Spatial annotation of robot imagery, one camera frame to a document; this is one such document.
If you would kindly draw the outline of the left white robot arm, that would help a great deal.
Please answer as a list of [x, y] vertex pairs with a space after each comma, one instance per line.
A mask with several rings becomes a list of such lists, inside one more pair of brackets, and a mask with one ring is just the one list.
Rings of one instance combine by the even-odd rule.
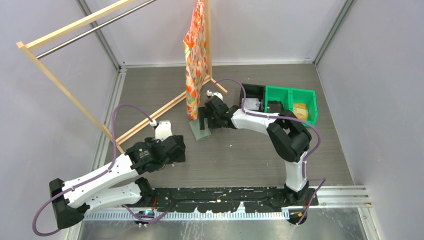
[[164, 140], [147, 137], [119, 155], [115, 162], [79, 178], [49, 183], [52, 208], [59, 229], [81, 222], [91, 213], [121, 205], [148, 207], [154, 191], [141, 175], [162, 169], [167, 164], [185, 162], [183, 135]]

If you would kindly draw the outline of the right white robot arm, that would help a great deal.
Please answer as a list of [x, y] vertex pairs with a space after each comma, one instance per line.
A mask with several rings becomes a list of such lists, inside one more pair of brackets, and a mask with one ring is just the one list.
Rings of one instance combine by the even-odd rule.
[[291, 205], [299, 205], [305, 199], [309, 182], [304, 159], [312, 136], [293, 112], [261, 113], [237, 105], [228, 107], [214, 95], [199, 108], [199, 118], [207, 120], [206, 126], [210, 129], [251, 130], [267, 135], [278, 156], [284, 160], [284, 198]]

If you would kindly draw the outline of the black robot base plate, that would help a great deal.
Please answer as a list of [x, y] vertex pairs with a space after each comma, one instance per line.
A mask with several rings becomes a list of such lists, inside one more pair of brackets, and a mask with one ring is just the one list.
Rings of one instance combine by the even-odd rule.
[[145, 200], [130, 207], [152, 208], [170, 213], [234, 213], [243, 207], [246, 213], [274, 213], [284, 207], [303, 209], [309, 202], [318, 205], [312, 197], [314, 188], [308, 188], [300, 199], [283, 187], [158, 187], [147, 193]]

